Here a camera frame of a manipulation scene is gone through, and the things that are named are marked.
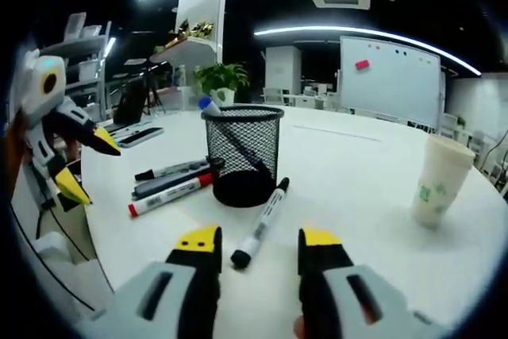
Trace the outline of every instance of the white disposable cup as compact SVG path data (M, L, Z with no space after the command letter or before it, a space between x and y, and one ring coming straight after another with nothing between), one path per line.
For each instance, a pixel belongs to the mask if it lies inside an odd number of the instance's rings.
M429 228L439 226L471 170L475 153L451 139L430 135L411 214Z

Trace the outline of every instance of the black pen holder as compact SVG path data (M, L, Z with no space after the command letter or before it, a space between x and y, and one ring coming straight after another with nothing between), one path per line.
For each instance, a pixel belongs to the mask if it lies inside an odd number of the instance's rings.
M276 186L284 112L266 106L231 106L221 112L202 113L214 196L238 208L263 204Z

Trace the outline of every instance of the black ceiling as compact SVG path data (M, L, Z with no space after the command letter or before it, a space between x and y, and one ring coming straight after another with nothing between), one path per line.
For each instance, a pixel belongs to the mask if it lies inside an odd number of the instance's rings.
M34 32L39 45L60 41L67 16L72 12L86 11L87 24L113 22L112 36L117 38L117 43L106 61L108 78L126 69L139 73L140 68L127 68L123 63L128 58L148 57L154 45L167 42L167 32L175 24L175 13L171 10L178 4L178 0L37 1L38 22ZM369 11L320 10L311 0L226 0L224 60L245 61L253 77L263 78L260 51L277 41L255 39L252 33L283 22L383 30L442 48L480 71L506 70L501 62L500 33L507 18L506 0L371 0ZM331 51L330 47L309 46L304 55L304 69L319 71L317 67L323 62L324 52ZM444 61L443 64L461 75L470 75L453 63Z

